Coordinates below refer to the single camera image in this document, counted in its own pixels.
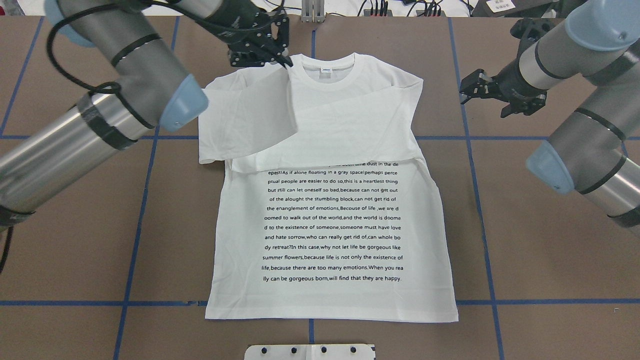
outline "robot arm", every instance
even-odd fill
[[[112,155],[160,125],[175,131],[204,111],[200,85],[141,14],[152,4],[184,12],[229,46],[233,66],[286,57],[284,10],[266,13],[250,0],[47,0],[56,25],[47,47],[56,69],[89,90],[66,114],[0,158],[0,231],[25,221],[35,209]],[[278,26],[278,38],[271,25]],[[120,77],[90,86],[65,72],[52,45],[58,30],[95,46]]]
[[[640,126],[640,2],[590,0],[551,29],[500,74],[461,82],[467,98],[493,97],[510,113],[530,115],[546,90],[582,74],[598,88],[527,160],[559,193],[577,190],[640,236],[640,167],[618,149]]]

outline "blue joint cap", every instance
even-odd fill
[[[575,188],[569,170],[548,141],[542,142],[529,156],[527,168],[557,193],[566,195]]]
[[[640,38],[639,14],[638,0],[589,0],[566,17],[564,28],[580,46],[617,51]]]
[[[209,106],[209,100],[200,85],[189,74],[175,91],[160,117],[160,126],[176,131],[200,115]]]
[[[62,15],[60,6],[58,5],[58,0],[45,0],[44,11],[47,14],[47,20],[49,20],[51,25],[55,25],[65,18],[65,16]],[[68,37],[69,40],[71,40],[71,42],[73,42],[74,44],[83,47],[95,47],[95,44],[93,42],[90,42],[85,37],[80,35],[71,27],[71,25],[63,26],[60,29],[59,33]]]

